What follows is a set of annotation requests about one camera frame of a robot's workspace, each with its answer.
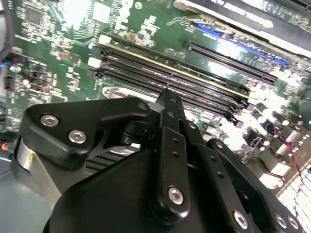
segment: blue wire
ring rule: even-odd
[[[3,62],[3,63],[0,65],[0,68],[3,67],[3,66],[6,66],[6,65],[8,65],[8,64],[9,64],[9,62]]]

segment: screw hole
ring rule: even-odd
[[[214,162],[216,162],[217,160],[215,159],[215,157],[214,156],[211,156],[210,157],[210,159],[212,160],[212,161],[214,161]]]
[[[218,175],[221,179],[225,178],[224,175],[223,175],[221,172],[219,172],[219,171],[217,172],[217,175]]]
[[[179,158],[179,154],[177,152],[175,152],[175,151],[172,152],[172,156],[174,156],[176,159]]]
[[[173,142],[178,144],[178,139],[177,138],[173,138]]]

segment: blue pcie slot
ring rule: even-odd
[[[236,41],[233,41],[233,40],[228,39],[228,38],[223,38],[219,32],[213,31],[211,29],[208,29],[208,28],[204,27],[203,24],[197,24],[196,28],[201,30],[201,31],[203,31],[203,32],[205,32],[205,33],[208,33],[208,34],[210,34],[210,35],[212,35],[212,36],[214,36],[214,37],[216,37],[218,39],[229,41],[229,42],[231,42],[231,43],[233,43],[233,44],[235,44],[237,46],[242,47],[243,49],[245,49],[247,51],[250,51],[250,52],[252,52],[254,54],[257,54],[259,56],[262,56],[264,58],[270,59],[270,60],[272,60],[272,61],[274,61],[274,62],[276,62],[276,63],[278,63],[278,64],[280,64],[282,66],[286,66],[287,67],[289,65],[289,63],[286,62],[286,61],[283,61],[281,59],[277,59],[275,57],[267,56],[266,54],[264,54],[264,52],[260,52],[260,51],[257,51],[255,49],[252,49],[252,48],[250,48],[250,47],[248,47],[248,46],[246,46],[246,45],[244,45],[244,44],[242,44],[240,42],[236,42]]]

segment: red wire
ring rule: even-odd
[[[290,142],[285,140],[285,138],[283,137],[281,132],[278,132],[278,136],[280,137],[281,140],[283,140],[286,143],[288,152],[292,153],[292,147],[291,147]],[[302,188],[301,187],[304,185],[304,181],[303,181],[303,177],[301,175],[301,171],[300,171],[300,167],[298,165],[298,161],[297,161],[296,156],[294,155],[294,153],[292,153],[292,159],[293,159],[293,162],[295,164],[296,169],[298,170],[298,174],[299,174],[300,181],[301,181],[301,183],[300,183],[300,185],[298,187],[298,191],[296,193],[296,197],[294,198],[294,202],[295,202],[294,210],[295,210],[296,217],[298,217],[299,214],[298,214],[298,211],[297,211],[297,206],[299,206],[299,204],[297,203],[297,198],[299,196],[299,193],[302,192]]]

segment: silver screw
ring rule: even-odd
[[[59,120],[57,119],[57,117],[53,116],[53,115],[43,115],[40,119],[41,124],[48,126],[48,127],[54,127],[56,125],[58,125]]]
[[[177,188],[170,188],[169,189],[169,198],[172,202],[176,205],[181,205],[184,202],[184,196]]]
[[[293,219],[291,216],[287,215],[287,218],[290,222],[290,224],[295,228],[295,229],[298,229],[299,226],[298,226],[298,223],[295,221],[295,219]]]
[[[221,144],[221,142],[216,142],[216,145],[217,145],[219,148],[223,148],[223,145]]]
[[[68,138],[71,142],[76,144],[82,144],[86,141],[86,135],[79,130],[73,130],[68,134]]]
[[[139,103],[138,107],[141,108],[142,110],[147,110],[147,106],[144,103]]]
[[[233,217],[235,221],[238,223],[242,229],[246,230],[248,228],[248,223],[246,221],[246,218],[237,210],[233,212]]]
[[[172,113],[170,111],[167,112],[167,115],[169,115],[171,118],[175,118],[174,113]]]
[[[20,73],[21,72],[21,67],[19,66],[10,66],[10,71],[13,73]]]
[[[190,127],[191,127],[191,128],[193,128],[193,129],[195,129],[195,128],[196,128],[195,124],[194,124],[194,123],[192,123],[192,122],[189,122],[189,125],[190,125]]]
[[[276,217],[277,223],[278,223],[282,228],[286,229],[286,228],[287,228],[287,225],[286,225],[286,222],[284,221],[284,219],[282,219],[282,217],[281,217],[280,215],[278,215],[278,214],[276,214],[275,217]]]

